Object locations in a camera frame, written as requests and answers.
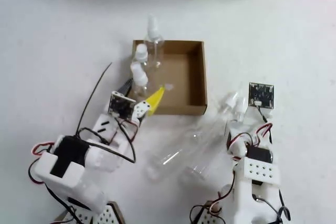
brown box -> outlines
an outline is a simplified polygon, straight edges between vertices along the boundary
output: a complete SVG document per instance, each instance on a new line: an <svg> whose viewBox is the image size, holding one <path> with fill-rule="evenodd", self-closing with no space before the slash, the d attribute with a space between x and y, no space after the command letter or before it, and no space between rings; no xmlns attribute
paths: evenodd
<svg viewBox="0 0 336 224"><path fill-rule="evenodd" d="M142 40L133 42L133 55ZM174 85L164 92L155 114L203 115L207 108L204 43L167 40L164 43L163 71L155 80Z"/></svg>

plastic bottle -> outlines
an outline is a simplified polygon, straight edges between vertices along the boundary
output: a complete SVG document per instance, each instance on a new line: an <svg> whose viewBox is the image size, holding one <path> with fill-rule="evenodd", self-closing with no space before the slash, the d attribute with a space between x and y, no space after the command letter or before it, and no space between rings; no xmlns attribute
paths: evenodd
<svg viewBox="0 0 336 224"><path fill-rule="evenodd" d="M193 160L187 165L185 172L193 178L205 179L208 168L220 152L225 152L226 141L225 120L220 113L215 122L208 127L204 134L205 140L195 151Z"/></svg>
<svg viewBox="0 0 336 224"><path fill-rule="evenodd" d="M135 99L138 102L143 101L150 96L148 77L139 62L133 62L131 64L131 71L133 74L133 92Z"/></svg>
<svg viewBox="0 0 336 224"><path fill-rule="evenodd" d="M144 43L147 46L150 67L159 68L163 61L164 39L159 32L158 21L153 15L148 16L147 36Z"/></svg>
<svg viewBox="0 0 336 224"><path fill-rule="evenodd" d="M137 49L135 51L133 62L139 62L141 64L142 69L146 72L149 71L148 66L148 51L147 46L145 44L137 45Z"/></svg>

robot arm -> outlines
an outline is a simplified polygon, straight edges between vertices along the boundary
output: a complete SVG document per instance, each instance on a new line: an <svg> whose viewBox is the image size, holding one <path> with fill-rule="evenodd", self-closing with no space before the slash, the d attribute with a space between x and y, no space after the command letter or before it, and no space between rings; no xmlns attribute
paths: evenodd
<svg viewBox="0 0 336 224"><path fill-rule="evenodd" d="M61 135L50 151L41 155L35 167L36 175L59 197L101 213L108 199L88 170L112 172L122 159L135 163L134 153L133 159L124 154L134 138L130 135L135 136L150 107L146 101L136 104L113 91L107 109L93 129L89 129L93 133L90 139L82 140L81 130L75 136Z"/></svg>

white bottle cap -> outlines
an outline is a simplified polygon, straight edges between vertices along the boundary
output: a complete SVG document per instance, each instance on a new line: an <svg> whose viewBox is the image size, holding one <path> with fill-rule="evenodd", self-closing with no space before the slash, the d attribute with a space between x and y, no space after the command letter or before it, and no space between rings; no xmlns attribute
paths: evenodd
<svg viewBox="0 0 336 224"><path fill-rule="evenodd" d="M159 26L157 25L158 21L155 16L152 14L148 15L148 27L147 27L147 34L151 40L157 39L159 34Z"/></svg>
<svg viewBox="0 0 336 224"><path fill-rule="evenodd" d="M131 71L133 73L133 81L136 85L142 87L147 85L148 83L147 75L145 71L143 71L139 62L133 62L131 64Z"/></svg>
<svg viewBox="0 0 336 224"><path fill-rule="evenodd" d="M239 97L237 99L237 105L235 107L235 112L236 112L236 116L237 116L237 120L238 122L242 122L244 119L244 115L246 113L248 104L247 104L247 100L245 97Z"/></svg>
<svg viewBox="0 0 336 224"><path fill-rule="evenodd" d="M135 51L135 59L138 62L146 62L148 60L147 46L145 44L137 45L137 50Z"/></svg>
<svg viewBox="0 0 336 224"><path fill-rule="evenodd" d="M224 102L223 114L228 112L229 110L231 111L234 108L234 106L236 106L237 98L238 98L238 92L232 92L228 95L228 97Z"/></svg>

table surface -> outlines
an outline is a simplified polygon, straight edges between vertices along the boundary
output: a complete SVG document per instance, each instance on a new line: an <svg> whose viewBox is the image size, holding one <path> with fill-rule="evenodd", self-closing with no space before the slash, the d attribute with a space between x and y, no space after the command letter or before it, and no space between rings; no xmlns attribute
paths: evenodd
<svg viewBox="0 0 336 224"><path fill-rule="evenodd" d="M113 61L82 123L93 126L110 91L129 76L132 41L144 37L148 13L158 17L165 39L204 41L209 105L203 118L211 119L228 92L246 94L250 81L275 85L272 136L293 222L335 220L336 0L0 0L2 218L48 223L62 211L27 177L31 147L74 133L95 82ZM230 183L224 154L198 185L179 183L179 170L156 184L144 176L147 153L192 121L148 118L135 142L138 162L101 178L127 223L188 223L192 205Z"/></svg>

